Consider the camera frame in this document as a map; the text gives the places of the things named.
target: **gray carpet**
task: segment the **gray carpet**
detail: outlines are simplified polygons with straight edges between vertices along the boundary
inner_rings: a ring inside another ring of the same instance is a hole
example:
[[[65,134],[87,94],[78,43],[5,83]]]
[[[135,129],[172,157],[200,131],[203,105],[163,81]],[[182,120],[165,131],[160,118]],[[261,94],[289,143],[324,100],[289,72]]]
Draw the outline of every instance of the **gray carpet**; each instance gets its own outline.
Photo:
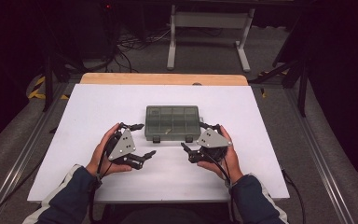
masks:
[[[261,71],[271,70],[272,61],[287,35],[280,28],[259,29],[254,27],[251,29],[245,45],[245,52],[252,69],[251,73],[246,74],[248,79],[255,78]],[[173,71],[166,70],[169,41],[165,38],[145,49],[132,49],[125,54],[131,61],[131,67],[141,73],[243,74],[237,52],[233,48],[237,36],[240,36],[240,32],[237,30],[224,30],[217,37],[197,30],[179,32]],[[117,60],[129,66],[124,58],[117,57]],[[96,63],[99,62],[89,61],[86,65]],[[124,67],[119,68],[116,63],[111,63],[107,70],[129,71]],[[65,93],[71,92],[74,83],[78,82],[80,77],[79,75],[73,76]],[[301,128],[297,112],[291,106],[286,94],[287,90],[278,85],[280,80],[280,77],[275,77],[269,80],[268,84],[254,86],[255,99],[277,158],[301,193],[307,222],[340,223],[325,183],[311,156],[310,143]],[[262,96],[261,87],[264,87],[266,97]],[[37,144],[35,144],[34,153],[28,160],[21,178],[32,170],[48,148],[53,137],[53,134],[48,132],[58,126],[66,103],[67,100],[59,100],[57,103]],[[4,183],[7,172],[18,158],[39,117],[42,116],[43,106],[43,100],[31,99],[30,103],[0,134],[0,186]],[[321,147],[326,162],[342,192],[342,197],[349,207],[353,221],[358,223],[358,174],[331,132],[324,114],[312,94],[311,87],[308,91],[306,112],[307,121],[314,131],[318,145]],[[24,186],[9,200],[0,214],[0,223],[21,223],[36,209],[37,204],[26,201],[32,182],[33,177],[27,180]],[[293,187],[288,186],[288,189],[291,198],[279,201],[277,205],[288,214],[291,223],[301,223],[302,214],[298,196]],[[101,214],[101,209],[101,205],[97,206],[96,214]]]

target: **dark blue sleeve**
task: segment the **dark blue sleeve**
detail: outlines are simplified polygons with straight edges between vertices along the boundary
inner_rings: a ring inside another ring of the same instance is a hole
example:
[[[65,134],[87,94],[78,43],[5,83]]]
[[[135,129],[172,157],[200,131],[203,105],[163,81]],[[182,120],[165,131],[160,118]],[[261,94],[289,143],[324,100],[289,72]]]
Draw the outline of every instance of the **dark blue sleeve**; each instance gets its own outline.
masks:
[[[275,205],[254,175],[244,175],[231,190],[243,223],[288,223],[287,215]]]
[[[75,165],[60,186],[23,223],[82,223],[94,180],[86,168]]]

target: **person's right hand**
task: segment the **person's right hand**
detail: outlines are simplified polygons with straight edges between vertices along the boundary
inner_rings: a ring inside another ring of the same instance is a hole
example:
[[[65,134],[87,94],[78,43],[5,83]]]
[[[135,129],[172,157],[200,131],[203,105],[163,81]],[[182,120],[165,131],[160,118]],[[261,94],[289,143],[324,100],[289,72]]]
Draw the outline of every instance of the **person's right hand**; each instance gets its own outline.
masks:
[[[231,137],[229,136],[226,129],[223,126],[220,126],[220,130],[222,132],[222,135],[232,143]],[[227,147],[227,155],[225,156],[225,159],[227,164],[225,163],[224,160],[222,160],[222,165],[224,166],[224,169],[227,172],[227,174],[229,174],[231,183],[235,183],[243,176],[243,174],[233,144]],[[199,161],[197,165],[207,170],[210,170],[212,172],[215,172],[218,176],[220,176],[220,178],[223,179],[223,174],[220,171],[220,169],[216,166],[216,164],[207,161]]]

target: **hand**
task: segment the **hand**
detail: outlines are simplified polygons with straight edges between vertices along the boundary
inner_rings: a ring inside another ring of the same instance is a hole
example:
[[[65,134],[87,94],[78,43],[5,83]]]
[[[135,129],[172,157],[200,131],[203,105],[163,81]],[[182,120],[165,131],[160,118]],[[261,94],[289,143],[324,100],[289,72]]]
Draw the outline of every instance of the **hand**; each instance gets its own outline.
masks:
[[[101,159],[101,154],[103,153],[103,148],[106,145],[107,141],[109,140],[110,136],[112,136],[118,129],[119,124],[117,123],[113,126],[107,133],[103,136],[101,143],[95,148],[94,153],[92,154],[91,161],[86,166],[86,169],[89,173],[93,176],[97,175],[98,164]],[[103,164],[101,166],[101,175],[111,175],[112,173],[119,173],[119,172],[126,172],[130,171],[132,168],[129,165],[117,165],[111,163],[107,157],[103,157]]]
[[[231,137],[223,126],[220,126],[220,131],[228,141],[232,142]],[[243,176],[243,174],[240,168],[237,153],[235,152],[233,145],[227,147],[227,155],[225,156],[225,159],[227,165],[224,160],[222,160],[222,165],[224,166],[224,169],[227,174],[229,172],[231,183],[235,183]],[[197,165],[212,172],[215,172],[220,178],[223,178],[222,172],[214,163],[207,161],[199,161]]]

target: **person's left hand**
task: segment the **person's left hand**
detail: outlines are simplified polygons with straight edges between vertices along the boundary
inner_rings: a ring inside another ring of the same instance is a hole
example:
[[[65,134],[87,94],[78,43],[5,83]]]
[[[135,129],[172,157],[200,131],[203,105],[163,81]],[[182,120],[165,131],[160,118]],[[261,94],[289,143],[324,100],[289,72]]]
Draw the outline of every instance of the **person's left hand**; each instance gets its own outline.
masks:
[[[97,175],[98,163],[101,159],[101,154],[103,153],[103,148],[106,145],[107,141],[109,140],[110,136],[112,136],[118,129],[119,124],[117,123],[113,126],[107,133],[103,136],[101,143],[95,148],[94,153],[92,154],[91,161],[86,166],[86,169],[89,173],[93,176]],[[112,173],[119,173],[119,172],[127,172],[131,171],[132,168],[129,165],[117,165],[114,164],[107,159],[107,157],[103,157],[103,164],[101,166],[101,175],[111,175]]]

